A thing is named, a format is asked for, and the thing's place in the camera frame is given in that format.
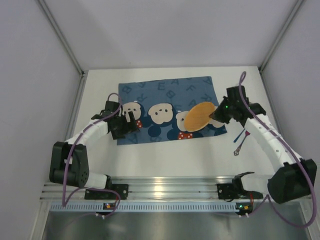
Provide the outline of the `round woven orange plate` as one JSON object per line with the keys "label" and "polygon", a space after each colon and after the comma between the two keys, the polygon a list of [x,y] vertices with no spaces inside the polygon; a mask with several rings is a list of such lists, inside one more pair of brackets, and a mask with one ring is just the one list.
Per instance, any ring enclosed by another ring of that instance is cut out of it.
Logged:
{"label": "round woven orange plate", "polygon": [[184,119],[184,127],[187,132],[197,132],[207,126],[210,122],[210,115],[215,111],[216,106],[212,102],[201,102],[195,105]]}

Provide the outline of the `blue cartoon placemat cloth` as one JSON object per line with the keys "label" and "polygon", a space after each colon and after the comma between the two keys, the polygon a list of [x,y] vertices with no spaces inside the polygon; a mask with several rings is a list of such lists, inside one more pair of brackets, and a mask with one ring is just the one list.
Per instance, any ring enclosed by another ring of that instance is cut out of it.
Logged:
{"label": "blue cartoon placemat cloth", "polygon": [[190,109],[203,102],[218,106],[210,76],[120,83],[118,94],[123,113],[133,113],[138,131],[117,141],[135,145],[214,137],[227,133],[226,127],[211,120],[201,130],[189,132],[184,122]]}

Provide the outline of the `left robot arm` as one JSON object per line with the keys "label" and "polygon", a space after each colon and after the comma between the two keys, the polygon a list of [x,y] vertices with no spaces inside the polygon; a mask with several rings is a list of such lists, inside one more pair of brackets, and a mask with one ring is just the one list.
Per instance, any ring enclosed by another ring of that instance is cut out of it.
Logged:
{"label": "left robot arm", "polygon": [[121,115],[107,115],[103,110],[100,114],[94,115],[79,133],[53,145],[49,180],[52,183],[78,188],[107,188],[111,177],[90,170],[88,149],[109,133],[113,140],[118,140],[138,130],[132,111]]}

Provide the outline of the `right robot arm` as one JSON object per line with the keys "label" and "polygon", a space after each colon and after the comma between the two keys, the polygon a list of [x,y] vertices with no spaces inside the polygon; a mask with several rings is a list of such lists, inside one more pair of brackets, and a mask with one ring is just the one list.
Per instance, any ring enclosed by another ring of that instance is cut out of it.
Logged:
{"label": "right robot arm", "polygon": [[266,194],[278,204],[306,196],[316,197],[316,163],[312,159],[303,159],[292,150],[260,104],[249,103],[248,98],[225,96],[212,118],[224,124],[231,119],[240,123],[256,140],[273,167],[272,176],[256,175],[251,171],[236,175],[233,181],[240,192]]}

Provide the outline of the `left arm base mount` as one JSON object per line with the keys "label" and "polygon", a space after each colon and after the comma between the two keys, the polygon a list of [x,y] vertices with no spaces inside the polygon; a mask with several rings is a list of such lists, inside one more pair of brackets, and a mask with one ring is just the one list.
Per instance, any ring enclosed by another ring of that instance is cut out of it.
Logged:
{"label": "left arm base mount", "polygon": [[85,200],[126,200],[129,193],[129,185],[122,183],[113,183],[108,190],[93,190],[85,191]]}

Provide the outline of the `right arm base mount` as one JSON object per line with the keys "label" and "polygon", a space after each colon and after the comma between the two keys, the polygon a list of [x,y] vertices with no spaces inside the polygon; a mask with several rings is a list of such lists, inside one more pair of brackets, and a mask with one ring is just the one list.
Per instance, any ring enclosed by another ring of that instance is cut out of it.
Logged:
{"label": "right arm base mount", "polygon": [[218,183],[217,185],[218,199],[226,202],[233,200],[260,200],[263,194],[257,191],[240,191],[232,183]]}

